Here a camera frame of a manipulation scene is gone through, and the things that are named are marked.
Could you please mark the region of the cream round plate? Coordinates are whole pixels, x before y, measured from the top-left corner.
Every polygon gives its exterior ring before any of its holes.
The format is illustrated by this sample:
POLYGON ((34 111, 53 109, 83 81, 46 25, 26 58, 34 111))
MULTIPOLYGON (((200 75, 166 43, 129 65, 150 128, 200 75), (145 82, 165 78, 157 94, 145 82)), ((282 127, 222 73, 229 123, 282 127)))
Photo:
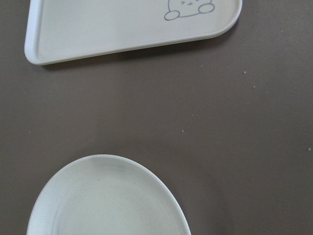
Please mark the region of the cream round plate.
POLYGON ((185 215, 150 170, 115 155, 75 160, 46 183, 29 235, 188 235, 185 215))

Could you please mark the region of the cream rabbit tray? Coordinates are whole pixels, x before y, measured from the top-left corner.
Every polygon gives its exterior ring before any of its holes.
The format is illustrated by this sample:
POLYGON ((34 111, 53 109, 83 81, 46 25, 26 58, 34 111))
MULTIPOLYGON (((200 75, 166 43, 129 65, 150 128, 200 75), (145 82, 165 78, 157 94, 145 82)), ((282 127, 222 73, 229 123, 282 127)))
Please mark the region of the cream rabbit tray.
POLYGON ((35 65, 210 39, 239 18, 240 0, 33 0, 24 43, 35 65))

